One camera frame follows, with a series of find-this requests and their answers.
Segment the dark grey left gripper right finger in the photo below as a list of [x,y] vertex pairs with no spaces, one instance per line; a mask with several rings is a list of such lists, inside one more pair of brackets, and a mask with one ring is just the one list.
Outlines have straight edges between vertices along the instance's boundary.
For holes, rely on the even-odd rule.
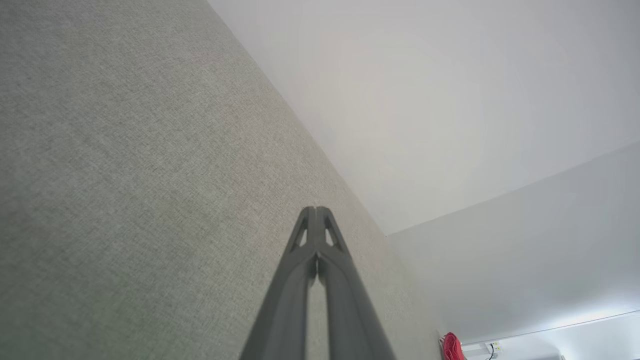
[[323,206],[316,212],[330,360],[396,360],[333,213]]

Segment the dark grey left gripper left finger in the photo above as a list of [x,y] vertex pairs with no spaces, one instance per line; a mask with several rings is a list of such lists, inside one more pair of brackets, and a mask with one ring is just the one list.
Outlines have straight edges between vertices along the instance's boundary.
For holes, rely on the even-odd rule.
[[315,219],[313,206],[300,212],[240,360],[306,360],[307,297],[317,276]]

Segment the grey-green fabric sofa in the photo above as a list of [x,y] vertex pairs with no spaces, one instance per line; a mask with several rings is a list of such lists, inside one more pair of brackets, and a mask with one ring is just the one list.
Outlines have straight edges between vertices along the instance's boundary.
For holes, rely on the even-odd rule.
[[304,207],[398,360],[435,322],[207,0],[0,0],[0,360],[238,360]]

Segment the red and white garment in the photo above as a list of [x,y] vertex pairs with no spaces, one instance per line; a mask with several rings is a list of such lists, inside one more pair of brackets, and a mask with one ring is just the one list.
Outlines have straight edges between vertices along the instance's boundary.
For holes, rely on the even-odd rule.
[[439,338],[439,346],[443,360],[467,360],[462,344],[454,333],[448,332]]

